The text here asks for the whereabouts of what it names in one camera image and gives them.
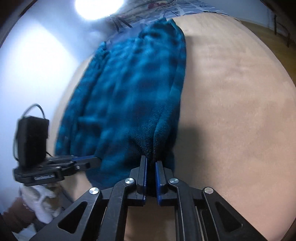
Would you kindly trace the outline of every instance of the metal pivot screw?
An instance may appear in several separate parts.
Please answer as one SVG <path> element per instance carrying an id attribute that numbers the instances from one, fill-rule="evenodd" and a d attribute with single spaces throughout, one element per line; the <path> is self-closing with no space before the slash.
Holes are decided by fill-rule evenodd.
<path id="1" fill-rule="evenodd" d="M 179 183 L 179 179 L 173 177 L 173 178 L 171 178 L 171 179 L 169 180 L 169 182 L 170 182 L 171 184 L 177 184 L 177 183 Z"/>
<path id="2" fill-rule="evenodd" d="M 126 184 L 132 184 L 135 180 L 131 177 L 125 179 Z"/>
<path id="3" fill-rule="evenodd" d="M 89 190 L 89 193 L 90 194 L 97 194 L 99 192 L 99 189 L 98 188 L 91 188 L 90 190 Z"/>
<path id="4" fill-rule="evenodd" d="M 212 194 L 214 192 L 213 188 L 205 188 L 205 193 Z"/>

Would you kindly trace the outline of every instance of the black camera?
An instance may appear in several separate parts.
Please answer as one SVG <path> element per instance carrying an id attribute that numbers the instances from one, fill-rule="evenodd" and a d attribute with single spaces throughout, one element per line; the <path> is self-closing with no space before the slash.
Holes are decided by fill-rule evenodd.
<path id="1" fill-rule="evenodd" d="M 43 118 L 25 115 L 37 106 Z M 19 166 L 13 170 L 17 182 L 25 186 L 42 185 L 64 180 L 79 171 L 98 168 L 101 159 L 95 156 L 55 156 L 47 157 L 46 140 L 49 120 L 45 118 L 40 105 L 31 105 L 18 120 L 13 142 L 13 155 Z"/>

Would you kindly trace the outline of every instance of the black cable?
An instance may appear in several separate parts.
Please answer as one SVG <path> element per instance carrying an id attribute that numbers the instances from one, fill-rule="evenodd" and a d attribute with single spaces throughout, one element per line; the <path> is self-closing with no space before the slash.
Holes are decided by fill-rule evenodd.
<path id="1" fill-rule="evenodd" d="M 13 157 L 16 161 L 18 161 L 18 158 L 15 155 L 15 142 L 16 142 L 16 137 L 17 137 L 17 131 L 15 132 L 15 137 L 13 139 L 13 144 L 12 144 L 12 153 L 13 153 Z"/>
<path id="2" fill-rule="evenodd" d="M 224 14 L 224 15 L 227 15 L 227 16 L 229 16 L 228 14 L 226 14 L 226 13 L 223 13 L 223 12 L 212 12 L 212 13 Z"/>
<path id="3" fill-rule="evenodd" d="M 166 10 L 165 13 L 163 14 L 163 18 L 165 17 L 165 14 L 166 14 L 167 11 L 172 12 L 173 14 L 175 14 L 178 17 L 178 15 L 176 13 L 174 13 L 172 10 Z"/>
<path id="4" fill-rule="evenodd" d="M 45 119 L 45 114 L 44 114 L 44 111 L 43 111 L 43 109 L 42 109 L 42 107 L 39 105 L 39 104 L 33 104 L 33 105 L 31 105 L 29 108 L 27 108 L 26 110 L 25 110 L 25 112 L 23 113 L 23 115 L 21 116 L 21 119 L 23 119 L 24 117 L 25 117 L 25 115 L 33 108 L 33 107 L 35 107 L 35 106 L 37 106 L 40 110 L 41 110 L 41 112 L 42 112 L 42 115 L 43 115 L 43 118 Z M 16 155 L 15 155 L 15 143 L 16 143 L 16 141 L 17 141 L 17 130 L 16 130 L 16 132 L 15 132 L 15 137 L 14 137 L 14 139 L 13 139 L 13 144 L 12 144 L 12 153 L 13 153 L 13 157 L 14 157 L 14 159 L 15 160 L 19 160 L 17 157 L 16 157 Z"/>
<path id="5" fill-rule="evenodd" d="M 196 14 L 196 12 L 188 12 L 188 13 L 183 14 L 183 16 L 184 15 L 191 15 L 191 14 Z"/>
<path id="6" fill-rule="evenodd" d="M 121 29 L 122 28 L 122 25 L 121 25 L 120 21 L 118 21 L 117 18 L 115 18 L 115 20 L 117 21 L 117 25 L 118 25 L 119 29 Z"/>
<path id="7" fill-rule="evenodd" d="M 145 19 L 145 18 L 137 16 L 137 15 L 132 15 L 132 16 L 137 17 L 137 18 L 141 18 L 141 19 Z"/>
<path id="8" fill-rule="evenodd" d="M 111 18 L 111 20 L 113 21 L 113 23 L 114 23 L 114 25 L 115 25 L 115 28 L 116 28 L 117 32 L 119 32 L 119 27 L 118 27 L 117 23 L 114 21 L 113 18 Z"/>
<path id="9" fill-rule="evenodd" d="M 130 27 L 130 28 L 133 28 L 127 21 L 125 21 L 124 19 L 120 18 L 120 17 L 117 17 L 117 19 L 121 22 L 123 22 L 126 26 Z"/>
<path id="10" fill-rule="evenodd" d="M 25 115 L 26 115 L 26 114 L 27 114 L 27 113 L 28 113 L 33 107 L 35 107 L 35 106 L 37 106 L 37 107 L 41 110 L 42 115 L 43 115 L 43 118 L 45 119 L 45 115 L 44 115 L 43 109 L 42 109 L 42 107 L 41 107 L 40 105 L 38 105 L 38 104 L 33 104 L 33 105 L 31 105 L 28 109 L 26 109 L 25 112 L 23 113 L 21 119 L 23 119 L 23 118 L 25 117 Z"/>

